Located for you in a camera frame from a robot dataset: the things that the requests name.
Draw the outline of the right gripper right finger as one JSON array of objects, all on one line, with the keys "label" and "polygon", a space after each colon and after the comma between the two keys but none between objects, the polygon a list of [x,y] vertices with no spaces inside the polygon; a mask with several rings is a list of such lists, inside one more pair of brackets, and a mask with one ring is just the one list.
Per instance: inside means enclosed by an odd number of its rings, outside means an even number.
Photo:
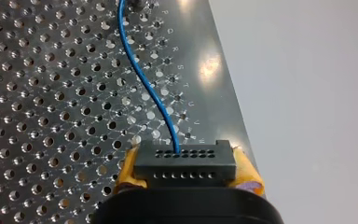
[{"label": "right gripper right finger", "polygon": [[236,174],[235,178],[228,183],[228,186],[263,196],[265,194],[265,182],[261,175],[240,148],[234,147],[232,151],[236,162]]}]

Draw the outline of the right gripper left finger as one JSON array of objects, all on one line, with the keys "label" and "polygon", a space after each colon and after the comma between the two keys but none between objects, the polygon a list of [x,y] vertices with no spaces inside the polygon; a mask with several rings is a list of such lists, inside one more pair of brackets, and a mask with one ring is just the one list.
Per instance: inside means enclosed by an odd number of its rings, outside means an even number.
[{"label": "right gripper left finger", "polygon": [[125,158],[122,164],[121,171],[117,176],[115,182],[114,193],[119,194],[130,189],[146,189],[147,183],[143,179],[136,179],[134,177],[134,164],[136,162],[136,156],[138,147],[128,149],[125,154]]}]

